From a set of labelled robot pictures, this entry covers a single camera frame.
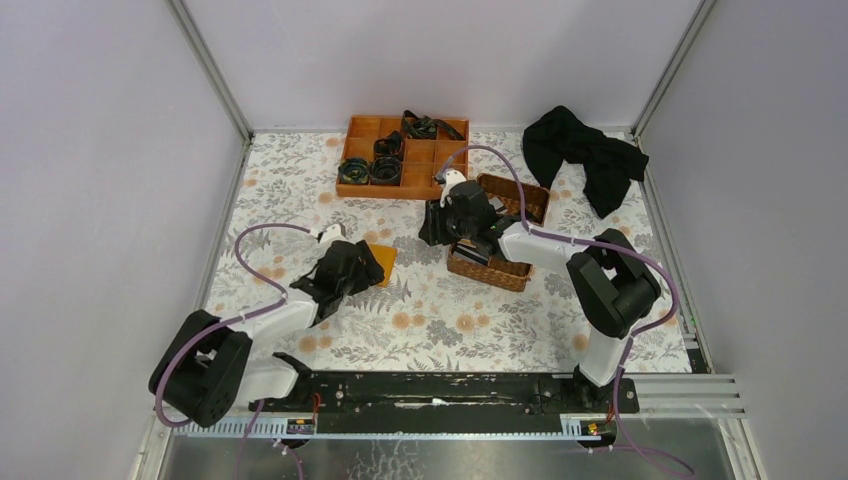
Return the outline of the brown wicker basket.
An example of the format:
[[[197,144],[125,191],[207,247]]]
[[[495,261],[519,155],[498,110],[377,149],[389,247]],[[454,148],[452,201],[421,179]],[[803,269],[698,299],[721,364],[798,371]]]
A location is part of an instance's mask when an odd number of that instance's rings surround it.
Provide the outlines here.
[[[477,182],[484,189],[498,213],[519,214],[519,192],[513,180],[492,174],[480,174]],[[548,210],[550,192],[545,188],[526,183],[523,183],[522,187],[526,200],[524,212],[527,219],[532,224],[542,226]],[[471,245],[466,240],[461,242]],[[490,266],[483,267],[453,256],[452,246],[448,250],[447,269],[453,274],[513,292],[523,292],[530,281],[533,267],[529,264],[507,261],[494,255],[491,256]]]

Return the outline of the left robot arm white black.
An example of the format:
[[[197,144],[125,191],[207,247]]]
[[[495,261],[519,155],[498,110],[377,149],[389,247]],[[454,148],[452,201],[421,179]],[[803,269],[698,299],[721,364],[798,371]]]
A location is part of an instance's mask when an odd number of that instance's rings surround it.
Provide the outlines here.
[[[384,278],[366,241],[336,240],[279,302],[229,320],[203,309],[192,312],[148,382],[159,421],[171,428],[210,427],[238,402],[287,396],[298,370],[283,360],[250,363],[251,351],[266,339],[320,324],[345,298]]]

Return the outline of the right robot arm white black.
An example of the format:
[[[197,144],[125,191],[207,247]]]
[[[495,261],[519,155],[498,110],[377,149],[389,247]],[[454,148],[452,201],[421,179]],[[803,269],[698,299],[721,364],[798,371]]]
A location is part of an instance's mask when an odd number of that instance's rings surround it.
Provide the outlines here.
[[[429,246],[466,245],[486,260],[543,267],[568,277],[590,324],[588,350],[576,371],[598,387],[610,384],[626,338],[661,294],[626,237],[608,229],[586,246],[558,240],[553,231],[527,223],[524,212],[498,210],[478,182],[456,170],[437,176],[436,182],[441,194],[426,202],[419,238]]]

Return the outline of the cards stack in basket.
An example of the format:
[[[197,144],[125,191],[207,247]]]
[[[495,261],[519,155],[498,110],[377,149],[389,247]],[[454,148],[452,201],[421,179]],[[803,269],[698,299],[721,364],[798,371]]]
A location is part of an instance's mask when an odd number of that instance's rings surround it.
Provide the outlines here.
[[[477,247],[463,242],[458,242],[452,246],[452,255],[458,259],[479,264],[483,267],[489,267],[491,257],[484,255]]]

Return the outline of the orange wooden divided tray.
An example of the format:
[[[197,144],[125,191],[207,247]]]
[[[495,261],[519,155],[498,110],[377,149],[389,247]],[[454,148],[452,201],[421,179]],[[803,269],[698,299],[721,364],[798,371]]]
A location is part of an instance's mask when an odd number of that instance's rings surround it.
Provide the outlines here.
[[[431,200],[441,194],[435,176],[450,155],[451,167],[468,174],[470,122],[462,118],[354,115],[336,173],[341,197]]]

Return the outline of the floral patterned table mat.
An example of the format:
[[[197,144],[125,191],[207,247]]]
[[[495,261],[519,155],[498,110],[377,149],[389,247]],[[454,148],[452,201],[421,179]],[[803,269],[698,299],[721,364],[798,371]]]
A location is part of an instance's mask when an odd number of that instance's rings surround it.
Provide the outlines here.
[[[340,133],[254,139],[206,309],[224,318],[274,302],[319,258],[305,229],[339,223],[352,240],[398,250],[387,287],[345,300],[320,325],[277,338],[315,369],[568,372],[590,326],[570,280],[535,267],[523,292],[453,274],[418,239],[419,201],[343,198]]]

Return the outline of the rolled black belt middle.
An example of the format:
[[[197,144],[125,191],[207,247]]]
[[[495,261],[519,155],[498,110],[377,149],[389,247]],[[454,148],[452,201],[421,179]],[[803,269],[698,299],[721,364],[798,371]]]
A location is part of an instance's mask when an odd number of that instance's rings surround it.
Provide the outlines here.
[[[369,167],[369,183],[377,186],[399,186],[403,161],[395,156],[381,156]]]

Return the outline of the rolled black belt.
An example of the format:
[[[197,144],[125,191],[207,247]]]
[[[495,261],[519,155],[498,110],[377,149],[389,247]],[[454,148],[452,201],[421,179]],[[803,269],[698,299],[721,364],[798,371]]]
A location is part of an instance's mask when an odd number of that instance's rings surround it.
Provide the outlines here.
[[[381,156],[369,167],[369,183],[377,186],[399,186],[403,161],[395,156]]]
[[[374,159],[382,157],[393,157],[403,159],[405,136],[398,130],[393,130],[384,137],[376,139],[373,143]]]

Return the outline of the loose dark belt top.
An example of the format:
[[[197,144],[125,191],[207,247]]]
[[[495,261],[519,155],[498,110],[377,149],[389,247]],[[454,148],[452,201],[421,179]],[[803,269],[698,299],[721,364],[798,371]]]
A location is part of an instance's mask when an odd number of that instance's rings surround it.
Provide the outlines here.
[[[443,131],[449,139],[464,141],[465,135],[443,119],[418,116],[411,110],[405,110],[401,116],[401,130],[407,138],[417,140],[436,140]]]

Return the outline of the rolled dark belt left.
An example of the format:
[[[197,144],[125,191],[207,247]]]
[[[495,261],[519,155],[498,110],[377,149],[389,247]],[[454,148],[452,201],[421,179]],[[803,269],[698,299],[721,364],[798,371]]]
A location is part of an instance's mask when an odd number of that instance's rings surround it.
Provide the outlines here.
[[[349,157],[341,161],[338,167],[338,182],[344,185],[368,185],[370,181],[369,162],[363,157]]]

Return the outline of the rolled black belt upper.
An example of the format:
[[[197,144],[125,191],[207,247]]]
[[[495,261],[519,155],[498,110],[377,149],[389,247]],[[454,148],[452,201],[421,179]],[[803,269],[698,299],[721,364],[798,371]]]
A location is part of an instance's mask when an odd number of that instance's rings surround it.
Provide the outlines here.
[[[376,139],[373,143],[374,159],[382,157],[393,157],[403,159],[405,136],[398,130],[393,130],[384,137]]]

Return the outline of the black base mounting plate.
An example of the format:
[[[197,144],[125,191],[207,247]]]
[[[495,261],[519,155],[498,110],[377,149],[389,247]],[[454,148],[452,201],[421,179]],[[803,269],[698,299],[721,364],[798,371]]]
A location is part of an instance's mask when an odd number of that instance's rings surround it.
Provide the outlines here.
[[[320,434],[561,434],[564,417],[636,414],[632,380],[596,387],[548,373],[309,371],[269,413],[303,413]]]

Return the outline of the black crumpled cloth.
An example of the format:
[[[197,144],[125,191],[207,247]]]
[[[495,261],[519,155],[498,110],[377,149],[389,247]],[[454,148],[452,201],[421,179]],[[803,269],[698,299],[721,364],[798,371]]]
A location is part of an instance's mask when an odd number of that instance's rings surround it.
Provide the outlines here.
[[[584,124],[559,105],[522,135],[526,165],[540,186],[549,188],[564,163],[583,167],[583,193],[601,219],[617,210],[633,181],[642,182],[649,156],[634,145]]]

